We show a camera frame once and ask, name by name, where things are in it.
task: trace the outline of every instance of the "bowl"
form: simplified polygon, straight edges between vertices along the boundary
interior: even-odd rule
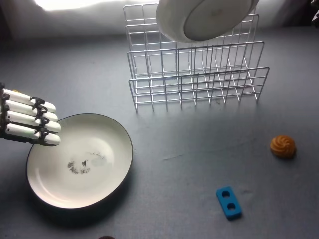
[[[259,0],[160,0],[159,31],[176,42],[201,42],[238,25]]]
[[[78,114],[59,121],[61,143],[34,145],[26,172],[34,193],[59,208],[93,205],[123,182],[133,159],[125,129],[99,114]]]

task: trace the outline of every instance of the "brown swirled cookie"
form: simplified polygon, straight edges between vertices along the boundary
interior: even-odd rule
[[[288,136],[278,136],[273,138],[270,149],[274,155],[280,158],[292,158],[296,152],[295,142]]]

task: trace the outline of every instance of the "blue block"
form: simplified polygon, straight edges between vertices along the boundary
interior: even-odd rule
[[[216,196],[228,220],[241,216],[241,207],[231,187],[225,187],[216,191]]]

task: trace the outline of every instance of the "gray table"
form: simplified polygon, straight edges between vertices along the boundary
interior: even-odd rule
[[[313,239],[319,235],[319,32],[258,33],[270,66],[260,101],[140,107],[128,88],[124,36],[34,41],[3,47],[9,89],[43,97],[60,118],[108,115],[130,134],[134,161],[112,210],[80,228],[61,226],[34,206],[25,177],[30,144],[0,140],[0,238]],[[293,137],[292,162],[269,150]],[[215,191],[231,185],[243,217],[229,222]]]

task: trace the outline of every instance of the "wall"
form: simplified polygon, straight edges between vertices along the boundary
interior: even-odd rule
[[[146,0],[114,0],[73,10],[44,11],[33,0],[0,0],[15,39],[124,34],[123,6]],[[260,0],[260,27],[286,24],[307,0]]]

